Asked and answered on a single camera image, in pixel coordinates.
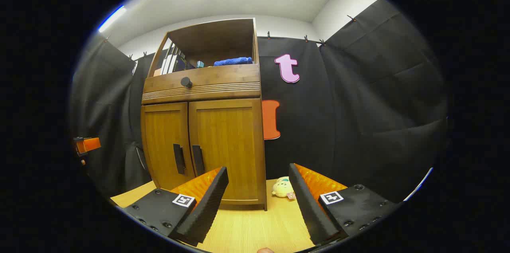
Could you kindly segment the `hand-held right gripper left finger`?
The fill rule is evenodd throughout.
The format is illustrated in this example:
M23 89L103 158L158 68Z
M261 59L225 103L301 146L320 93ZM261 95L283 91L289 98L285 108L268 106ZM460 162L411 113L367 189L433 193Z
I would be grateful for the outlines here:
M228 186L228 171L219 167L175 189L154 189L122 212L166 238L196 246L204 242Z

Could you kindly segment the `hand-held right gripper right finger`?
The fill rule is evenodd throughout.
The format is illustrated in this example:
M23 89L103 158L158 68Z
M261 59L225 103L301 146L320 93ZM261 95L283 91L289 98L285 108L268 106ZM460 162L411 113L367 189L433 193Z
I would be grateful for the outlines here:
M364 233L401 206L363 184L345 186L296 163L288 177L315 245Z

